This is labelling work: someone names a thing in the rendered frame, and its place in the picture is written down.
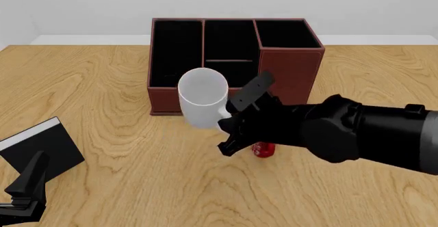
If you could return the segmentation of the white mug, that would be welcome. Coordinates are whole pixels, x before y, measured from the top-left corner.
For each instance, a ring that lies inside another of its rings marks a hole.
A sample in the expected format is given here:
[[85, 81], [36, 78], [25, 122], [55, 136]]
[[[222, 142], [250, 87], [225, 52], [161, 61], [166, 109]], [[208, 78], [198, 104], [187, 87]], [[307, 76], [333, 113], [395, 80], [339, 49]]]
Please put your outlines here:
[[225, 77], [211, 68], [194, 68], [180, 78], [177, 91], [186, 121], [195, 128], [218, 128], [218, 121], [230, 118], [226, 110], [229, 86]]

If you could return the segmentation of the red-brown desk caddy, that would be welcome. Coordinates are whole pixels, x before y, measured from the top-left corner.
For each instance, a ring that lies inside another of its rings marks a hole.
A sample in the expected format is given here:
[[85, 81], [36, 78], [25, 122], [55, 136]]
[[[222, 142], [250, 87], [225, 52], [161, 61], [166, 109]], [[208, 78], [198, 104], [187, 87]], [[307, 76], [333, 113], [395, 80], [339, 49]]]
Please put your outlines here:
[[263, 71], [286, 105], [308, 101], [325, 48], [302, 18], [156, 18], [147, 89], [154, 116], [180, 116], [177, 83], [194, 68], [220, 72], [236, 93]]

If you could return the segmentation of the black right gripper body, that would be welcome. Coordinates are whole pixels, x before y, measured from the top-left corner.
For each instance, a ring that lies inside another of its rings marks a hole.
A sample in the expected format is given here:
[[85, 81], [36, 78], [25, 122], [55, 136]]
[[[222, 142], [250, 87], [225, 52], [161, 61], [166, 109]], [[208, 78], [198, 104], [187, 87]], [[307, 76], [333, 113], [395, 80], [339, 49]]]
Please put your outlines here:
[[247, 107], [236, 118], [240, 132], [252, 142], [268, 142], [286, 146], [302, 146], [300, 129], [308, 105], [283, 105], [278, 97], [258, 101], [260, 107]]

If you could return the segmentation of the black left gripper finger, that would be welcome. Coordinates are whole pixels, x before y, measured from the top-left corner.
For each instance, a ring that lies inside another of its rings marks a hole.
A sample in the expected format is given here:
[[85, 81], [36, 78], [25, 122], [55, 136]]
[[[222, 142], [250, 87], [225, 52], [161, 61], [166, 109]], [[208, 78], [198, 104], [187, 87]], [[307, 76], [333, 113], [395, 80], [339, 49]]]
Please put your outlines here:
[[42, 150], [38, 151], [29, 161], [20, 175], [6, 187], [5, 192], [12, 199], [45, 199], [45, 174], [50, 158]]

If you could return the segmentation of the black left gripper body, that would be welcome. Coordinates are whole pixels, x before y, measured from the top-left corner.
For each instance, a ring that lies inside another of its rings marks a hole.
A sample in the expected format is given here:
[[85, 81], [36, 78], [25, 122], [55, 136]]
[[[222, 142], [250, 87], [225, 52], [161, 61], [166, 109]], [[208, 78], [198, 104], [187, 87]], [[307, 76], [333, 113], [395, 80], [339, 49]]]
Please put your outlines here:
[[0, 224], [23, 224], [39, 222], [45, 203], [31, 198], [13, 200], [10, 204], [0, 203]]

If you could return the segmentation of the red tin can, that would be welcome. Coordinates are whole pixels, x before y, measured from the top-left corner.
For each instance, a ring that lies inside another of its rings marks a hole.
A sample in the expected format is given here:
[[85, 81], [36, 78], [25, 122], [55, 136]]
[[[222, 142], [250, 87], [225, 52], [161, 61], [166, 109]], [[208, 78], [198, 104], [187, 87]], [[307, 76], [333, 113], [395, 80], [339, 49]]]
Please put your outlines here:
[[256, 157], [268, 158], [275, 152], [276, 144], [267, 142], [257, 142], [251, 146], [251, 150]]

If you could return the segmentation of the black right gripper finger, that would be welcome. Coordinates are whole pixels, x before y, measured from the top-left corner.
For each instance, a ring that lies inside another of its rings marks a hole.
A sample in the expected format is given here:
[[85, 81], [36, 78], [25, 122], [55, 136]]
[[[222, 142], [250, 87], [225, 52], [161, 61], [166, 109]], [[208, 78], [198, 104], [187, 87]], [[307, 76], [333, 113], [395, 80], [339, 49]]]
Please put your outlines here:
[[240, 117], [238, 115], [231, 116], [230, 118], [223, 118], [218, 121], [219, 129], [227, 134], [233, 134], [236, 132], [239, 125]]
[[225, 142], [220, 142], [217, 147], [222, 155], [231, 157], [240, 150], [252, 146], [253, 144], [254, 141], [248, 136], [232, 134]]

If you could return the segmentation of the black book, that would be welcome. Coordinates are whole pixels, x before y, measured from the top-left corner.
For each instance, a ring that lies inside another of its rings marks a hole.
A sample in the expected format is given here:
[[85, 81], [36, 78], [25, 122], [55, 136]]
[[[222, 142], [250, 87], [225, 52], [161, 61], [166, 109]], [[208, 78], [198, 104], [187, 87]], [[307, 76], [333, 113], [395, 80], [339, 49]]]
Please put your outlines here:
[[40, 150], [50, 158], [45, 181], [50, 181], [85, 161], [58, 117], [0, 141], [0, 157], [19, 173]]

